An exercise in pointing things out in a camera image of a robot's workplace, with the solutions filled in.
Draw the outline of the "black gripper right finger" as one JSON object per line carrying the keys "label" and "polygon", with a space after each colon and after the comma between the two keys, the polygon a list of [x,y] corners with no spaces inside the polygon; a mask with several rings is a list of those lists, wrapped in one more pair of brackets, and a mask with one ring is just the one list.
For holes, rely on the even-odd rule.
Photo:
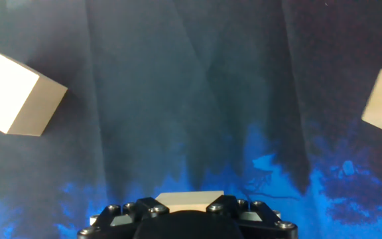
{"label": "black gripper right finger", "polygon": [[244,239],[298,239],[298,226],[282,220],[279,211],[260,200],[221,195],[206,207],[206,213],[232,219]]}

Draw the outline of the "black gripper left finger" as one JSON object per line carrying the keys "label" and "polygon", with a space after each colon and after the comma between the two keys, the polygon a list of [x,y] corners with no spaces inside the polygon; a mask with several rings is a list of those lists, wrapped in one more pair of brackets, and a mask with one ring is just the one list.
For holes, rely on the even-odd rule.
{"label": "black gripper left finger", "polygon": [[78,231],[77,239],[132,239],[144,220],[169,213],[167,206],[152,197],[123,205],[110,204],[93,223]]}

